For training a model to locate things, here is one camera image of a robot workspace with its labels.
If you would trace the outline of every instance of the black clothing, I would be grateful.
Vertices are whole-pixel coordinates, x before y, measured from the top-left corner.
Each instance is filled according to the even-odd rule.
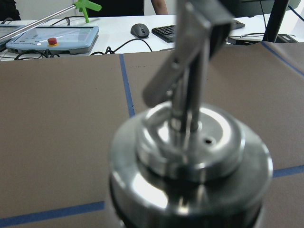
[[[119,16],[142,16],[144,11],[143,0],[91,0],[102,6],[98,11],[88,10],[91,18],[119,17]]]
[[[6,18],[21,20],[15,4],[16,2],[13,0],[0,0],[0,21],[4,21]]]

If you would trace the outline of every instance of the person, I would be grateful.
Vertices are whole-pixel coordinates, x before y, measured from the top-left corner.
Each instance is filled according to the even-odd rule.
[[[19,11],[16,9],[16,2],[14,0],[0,0],[0,21],[8,18],[21,20]]]
[[[91,18],[142,16],[144,15],[144,0],[91,0],[102,6],[100,11],[88,10]],[[151,0],[157,15],[168,14],[165,0]]]

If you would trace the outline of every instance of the red button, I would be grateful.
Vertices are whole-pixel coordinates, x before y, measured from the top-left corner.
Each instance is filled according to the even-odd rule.
[[[48,41],[49,45],[55,45],[55,44],[57,44],[56,38],[49,38],[49,39],[47,39],[47,41]]]

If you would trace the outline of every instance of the robotic end effector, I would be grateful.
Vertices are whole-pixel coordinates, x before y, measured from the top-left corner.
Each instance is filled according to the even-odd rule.
[[[157,106],[123,124],[112,143],[119,217],[109,227],[251,228],[272,178],[269,152],[243,123],[201,106],[209,57],[232,16],[216,0],[177,4],[175,50],[143,92]]]

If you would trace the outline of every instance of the white wall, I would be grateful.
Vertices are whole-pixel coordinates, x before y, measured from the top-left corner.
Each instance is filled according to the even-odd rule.
[[[22,20],[38,20],[44,18],[52,13],[69,7],[77,0],[15,0],[16,7],[20,12],[20,17]],[[176,0],[166,0],[167,9],[169,14],[174,14],[175,12],[175,1]],[[151,4],[151,0],[145,0],[145,14],[155,15],[154,9]],[[66,16],[80,15],[78,10],[71,10],[60,18]]]

